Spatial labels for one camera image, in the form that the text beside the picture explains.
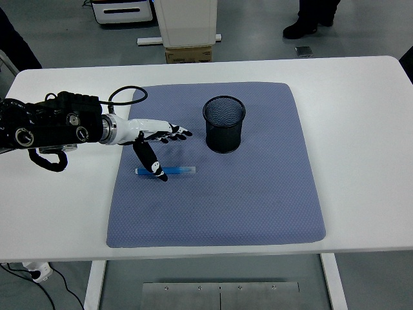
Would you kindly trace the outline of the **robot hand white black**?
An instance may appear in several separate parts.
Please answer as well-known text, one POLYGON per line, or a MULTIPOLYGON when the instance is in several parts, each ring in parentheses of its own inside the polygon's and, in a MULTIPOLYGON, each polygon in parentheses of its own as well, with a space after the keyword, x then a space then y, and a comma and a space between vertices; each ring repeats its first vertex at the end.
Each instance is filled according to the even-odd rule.
POLYGON ((161 181, 167 181, 149 141, 168 143, 170 140, 186 140, 192 133, 184 127, 155 119, 116 118, 117 132, 114 144, 131 145, 143 167, 161 181))

